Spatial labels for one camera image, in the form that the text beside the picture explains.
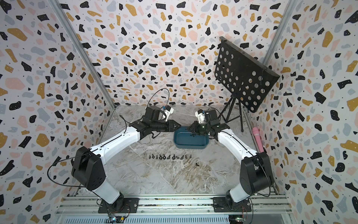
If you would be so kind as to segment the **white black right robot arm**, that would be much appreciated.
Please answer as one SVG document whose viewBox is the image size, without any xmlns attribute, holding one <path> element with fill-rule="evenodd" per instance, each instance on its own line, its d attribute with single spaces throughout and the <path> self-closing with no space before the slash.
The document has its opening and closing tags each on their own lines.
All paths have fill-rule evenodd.
<svg viewBox="0 0 358 224">
<path fill-rule="evenodd" d="M 265 152 L 257 152 L 245 144 L 226 123 L 221 123 L 216 110 L 198 110 L 197 120 L 189 126 L 190 132 L 212 137 L 224 145 L 240 162 L 239 184 L 228 191 L 228 204 L 240 203 L 250 196 L 270 188 L 273 176 L 269 157 Z"/>
</svg>

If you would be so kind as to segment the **teal plastic storage box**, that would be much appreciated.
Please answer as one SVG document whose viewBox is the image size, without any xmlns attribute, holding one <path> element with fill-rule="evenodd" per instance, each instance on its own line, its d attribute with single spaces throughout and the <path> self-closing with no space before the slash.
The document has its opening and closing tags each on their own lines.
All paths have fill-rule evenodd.
<svg viewBox="0 0 358 224">
<path fill-rule="evenodd" d="M 189 130 L 189 126 L 183 126 L 174 132 L 174 144 L 181 149 L 204 149 L 209 144 L 207 136 L 198 135 Z"/>
</svg>

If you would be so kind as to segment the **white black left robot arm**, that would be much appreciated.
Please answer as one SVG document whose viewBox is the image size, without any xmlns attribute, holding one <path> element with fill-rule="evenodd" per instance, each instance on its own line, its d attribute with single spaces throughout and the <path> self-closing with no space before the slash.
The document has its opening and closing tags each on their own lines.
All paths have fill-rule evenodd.
<svg viewBox="0 0 358 224">
<path fill-rule="evenodd" d="M 154 132 L 172 133 L 178 130 L 181 125 L 169 119 L 173 112 L 174 108 L 171 106 L 147 106 L 142 118 L 127 124 L 119 134 L 91 148 L 78 149 L 71 175 L 110 207 L 121 207 L 122 195 L 110 184 L 104 165 L 126 147 Z"/>
</svg>

